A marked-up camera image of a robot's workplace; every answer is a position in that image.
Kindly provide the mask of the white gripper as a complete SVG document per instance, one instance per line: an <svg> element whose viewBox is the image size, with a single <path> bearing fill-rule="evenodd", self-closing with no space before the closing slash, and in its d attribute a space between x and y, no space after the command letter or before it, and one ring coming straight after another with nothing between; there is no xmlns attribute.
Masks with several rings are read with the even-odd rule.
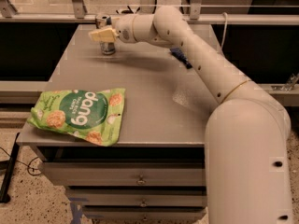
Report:
<svg viewBox="0 0 299 224"><path fill-rule="evenodd" d="M94 42L114 43L119 38L124 43L135 43L134 14L126 14L112 19L112 26L105 26L89 32Z"/></svg>

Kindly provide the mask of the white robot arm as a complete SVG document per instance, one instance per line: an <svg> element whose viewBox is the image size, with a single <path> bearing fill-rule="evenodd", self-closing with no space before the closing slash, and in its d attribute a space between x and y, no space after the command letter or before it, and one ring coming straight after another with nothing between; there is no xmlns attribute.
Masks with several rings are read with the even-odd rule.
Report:
<svg viewBox="0 0 299 224"><path fill-rule="evenodd" d="M288 112L196 35L177 8L119 16L90 38L178 47L216 99L205 133L209 224L294 224Z"/></svg>

